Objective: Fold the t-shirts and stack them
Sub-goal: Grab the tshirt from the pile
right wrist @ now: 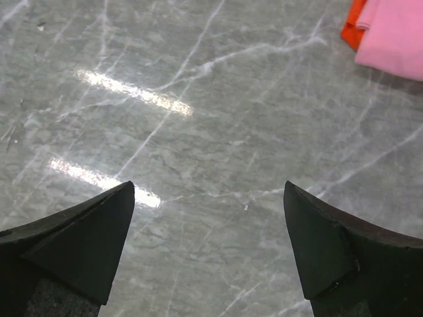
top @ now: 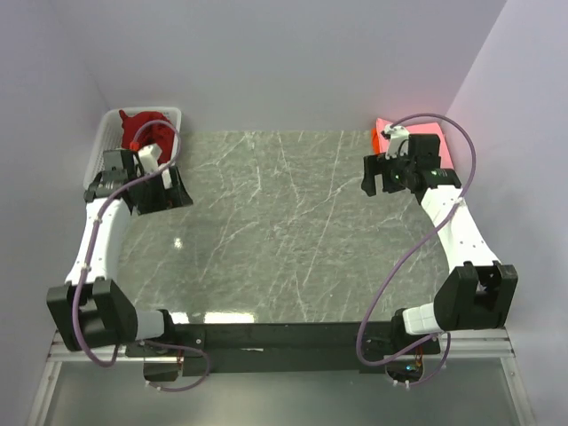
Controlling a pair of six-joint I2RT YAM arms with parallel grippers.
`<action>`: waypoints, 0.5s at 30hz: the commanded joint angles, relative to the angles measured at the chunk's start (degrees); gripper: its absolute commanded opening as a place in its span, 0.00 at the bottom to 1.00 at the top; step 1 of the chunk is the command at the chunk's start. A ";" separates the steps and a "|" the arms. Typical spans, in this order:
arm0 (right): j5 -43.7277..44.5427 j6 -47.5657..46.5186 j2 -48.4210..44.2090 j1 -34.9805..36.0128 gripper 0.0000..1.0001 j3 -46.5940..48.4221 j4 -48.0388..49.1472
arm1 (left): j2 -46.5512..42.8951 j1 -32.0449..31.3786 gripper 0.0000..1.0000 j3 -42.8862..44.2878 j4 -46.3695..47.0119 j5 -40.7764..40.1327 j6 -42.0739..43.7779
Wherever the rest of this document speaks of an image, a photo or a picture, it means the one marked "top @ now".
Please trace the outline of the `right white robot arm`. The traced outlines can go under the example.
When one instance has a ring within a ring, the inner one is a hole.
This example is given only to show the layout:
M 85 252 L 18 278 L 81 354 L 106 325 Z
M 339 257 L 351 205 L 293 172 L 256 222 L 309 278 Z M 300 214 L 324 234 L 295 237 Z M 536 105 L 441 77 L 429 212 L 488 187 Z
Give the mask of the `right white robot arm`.
M 387 126 L 388 148 L 364 159 L 362 190 L 376 194 L 408 190 L 430 218 L 446 254 L 449 276 L 433 302 L 401 312 L 403 324 L 390 331 L 390 346 L 408 354 L 421 335 L 456 330 L 503 327 L 518 275 L 488 248 L 463 199 L 462 183 L 453 169 L 443 167 L 436 134 L 412 134 L 402 126 Z

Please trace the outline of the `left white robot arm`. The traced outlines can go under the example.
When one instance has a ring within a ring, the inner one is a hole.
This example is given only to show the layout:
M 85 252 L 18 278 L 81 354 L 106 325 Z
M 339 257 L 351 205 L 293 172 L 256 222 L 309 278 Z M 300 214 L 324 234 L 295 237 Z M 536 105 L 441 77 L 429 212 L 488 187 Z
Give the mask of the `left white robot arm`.
M 70 351 L 146 340 L 156 356 L 170 355 L 178 336 L 165 310 L 136 309 L 117 284 L 119 256 L 134 216 L 192 205 L 178 167 L 158 165 L 155 154 L 128 149 L 103 153 L 103 168 L 84 193 L 81 246 L 63 285 L 46 303 Z

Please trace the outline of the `red t shirt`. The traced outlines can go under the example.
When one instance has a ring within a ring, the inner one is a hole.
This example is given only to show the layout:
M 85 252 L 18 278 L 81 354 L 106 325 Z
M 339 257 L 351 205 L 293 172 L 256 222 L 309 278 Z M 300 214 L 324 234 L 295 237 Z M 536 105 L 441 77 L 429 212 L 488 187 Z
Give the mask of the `red t shirt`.
M 164 114 L 157 111 L 143 111 L 134 115 L 127 115 L 124 110 L 120 110 L 119 115 L 122 119 L 123 129 L 121 148 L 139 151 L 145 146 L 156 144 L 162 150 L 158 164 L 162 165 L 170 160 L 175 134 L 168 126 L 162 123 L 151 124 L 136 137 L 139 128 L 147 122 L 154 120 L 169 122 L 170 120 Z

